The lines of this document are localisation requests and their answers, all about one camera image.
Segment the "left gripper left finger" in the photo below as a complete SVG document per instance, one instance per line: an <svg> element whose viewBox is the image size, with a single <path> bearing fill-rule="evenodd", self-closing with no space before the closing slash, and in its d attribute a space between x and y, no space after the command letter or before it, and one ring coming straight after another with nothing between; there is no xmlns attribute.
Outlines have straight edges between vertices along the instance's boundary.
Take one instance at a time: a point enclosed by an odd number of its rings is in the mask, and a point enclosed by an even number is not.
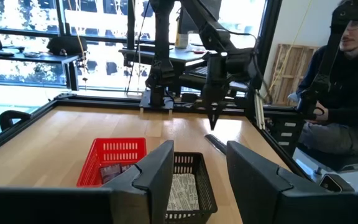
<svg viewBox="0 0 358 224"><path fill-rule="evenodd" d="M173 179L174 141L167 140L128 170L103 184L110 188L114 223L164 223Z"/></svg>

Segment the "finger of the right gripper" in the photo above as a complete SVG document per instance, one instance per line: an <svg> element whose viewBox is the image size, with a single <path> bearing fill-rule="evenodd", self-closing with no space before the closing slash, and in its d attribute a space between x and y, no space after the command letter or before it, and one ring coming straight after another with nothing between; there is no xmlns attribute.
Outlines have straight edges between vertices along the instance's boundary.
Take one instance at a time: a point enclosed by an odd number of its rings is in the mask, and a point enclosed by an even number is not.
<svg viewBox="0 0 358 224"><path fill-rule="evenodd" d="M210 128L213 131L215 128L216 122L215 122L215 113L214 113L214 109L213 109L213 103L211 101L206 102L206 111L207 111L207 115L208 115L208 119L209 119Z"/></svg>
<svg viewBox="0 0 358 224"><path fill-rule="evenodd" d="M213 113L213 128L215 128L219 116L221 115L221 113L223 112L223 110L226 108L227 105L227 102L225 101L224 98L216 100L215 103L216 103L216 107Z"/></svg>

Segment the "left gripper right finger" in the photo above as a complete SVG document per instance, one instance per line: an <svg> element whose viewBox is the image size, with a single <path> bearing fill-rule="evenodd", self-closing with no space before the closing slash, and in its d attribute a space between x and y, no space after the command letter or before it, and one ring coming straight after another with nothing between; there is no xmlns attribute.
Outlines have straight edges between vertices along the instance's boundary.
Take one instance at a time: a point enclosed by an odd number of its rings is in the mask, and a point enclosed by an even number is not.
<svg viewBox="0 0 358 224"><path fill-rule="evenodd" d="M308 194L321 187L236 141L227 142L227 170L243 223L302 223Z"/></svg>

